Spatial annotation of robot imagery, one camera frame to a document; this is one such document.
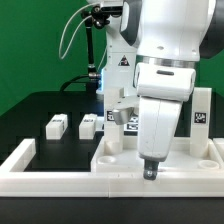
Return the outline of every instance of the green backdrop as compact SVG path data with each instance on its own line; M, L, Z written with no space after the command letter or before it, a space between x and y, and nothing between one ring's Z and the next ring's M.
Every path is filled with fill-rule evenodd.
M63 28L85 0L0 1L0 114L27 95L57 91L62 83L87 71L84 27L68 57L61 61L58 48ZM80 18L70 26L67 41ZM96 64L105 48L105 31L94 31ZM197 86L212 87L224 95L224 53L198 66Z

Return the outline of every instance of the black cable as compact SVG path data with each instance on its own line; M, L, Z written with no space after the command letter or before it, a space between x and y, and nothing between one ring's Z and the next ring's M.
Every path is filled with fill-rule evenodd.
M65 82L61 88L60 88L60 92L63 92L69 85L71 85L72 83L77 83L76 81L79 79L84 79L84 78L89 78L88 75L79 75L73 79L71 79L70 81Z
M91 12L83 11L81 14L82 19L85 19L91 15ZM87 39L87 53L88 53L88 73L96 72L96 67L94 64L94 51L93 51L93 19L92 17L85 21L86 27L86 39Z

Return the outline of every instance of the sticker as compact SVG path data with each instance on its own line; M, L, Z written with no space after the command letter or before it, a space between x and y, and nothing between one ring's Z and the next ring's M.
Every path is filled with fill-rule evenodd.
M52 120L52 122L62 122L62 120Z
M138 123L138 117L132 117L129 123Z
M207 123L207 113L195 112L194 113L194 123L195 124L206 124Z
M130 66L128 59L126 58L126 56L124 55L123 58L121 59L120 63L118 64L118 66Z
M93 122L93 119L85 119L84 122L87 122L87 123Z
M107 121L114 121L114 116L111 110L107 111Z
M127 124L127 130L128 131L137 131L138 130L138 124Z

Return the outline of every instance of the black table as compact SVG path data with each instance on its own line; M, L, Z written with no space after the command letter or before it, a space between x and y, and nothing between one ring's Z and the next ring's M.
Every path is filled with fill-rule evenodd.
M213 94L210 137L223 137L224 100ZM191 100L184 104L176 136L189 136ZM61 140L46 141L54 114L68 114ZM24 138L35 138L37 154L26 171L90 171L103 135L78 139L84 114L103 115L103 102L86 92L38 92L0 117L0 162ZM223 198L0 198L0 223L222 223Z

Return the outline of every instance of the white box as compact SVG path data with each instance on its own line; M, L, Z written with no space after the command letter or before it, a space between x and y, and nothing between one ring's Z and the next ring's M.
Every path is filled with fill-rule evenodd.
M96 114L86 114L79 125L79 139L93 139L96 132Z
M66 114L54 115L46 126L46 138L48 140L61 139L68 127L68 117Z

